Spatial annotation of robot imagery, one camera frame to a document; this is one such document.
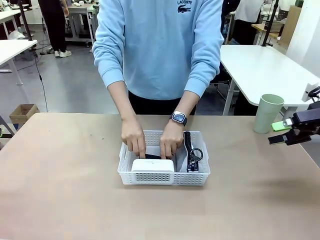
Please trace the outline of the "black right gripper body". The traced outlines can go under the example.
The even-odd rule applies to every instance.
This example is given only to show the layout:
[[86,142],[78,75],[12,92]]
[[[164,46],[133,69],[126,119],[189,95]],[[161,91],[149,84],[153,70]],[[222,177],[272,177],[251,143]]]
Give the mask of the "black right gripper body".
[[310,104],[307,110],[295,112],[284,122],[290,127],[285,134],[287,146],[311,141],[311,136],[320,134],[320,102]]

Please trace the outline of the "person right hand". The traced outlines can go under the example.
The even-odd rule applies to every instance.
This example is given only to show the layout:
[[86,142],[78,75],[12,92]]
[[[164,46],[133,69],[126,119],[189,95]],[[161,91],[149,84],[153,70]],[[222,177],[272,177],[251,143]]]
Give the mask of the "person right hand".
[[121,138],[130,152],[141,159],[146,158],[145,135],[135,116],[122,120]]

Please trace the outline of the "person left hand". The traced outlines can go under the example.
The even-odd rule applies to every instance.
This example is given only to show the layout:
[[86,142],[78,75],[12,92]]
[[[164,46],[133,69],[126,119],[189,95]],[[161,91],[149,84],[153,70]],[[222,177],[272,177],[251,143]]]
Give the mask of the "person left hand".
[[170,119],[160,137],[161,159],[171,159],[184,140],[184,126]]

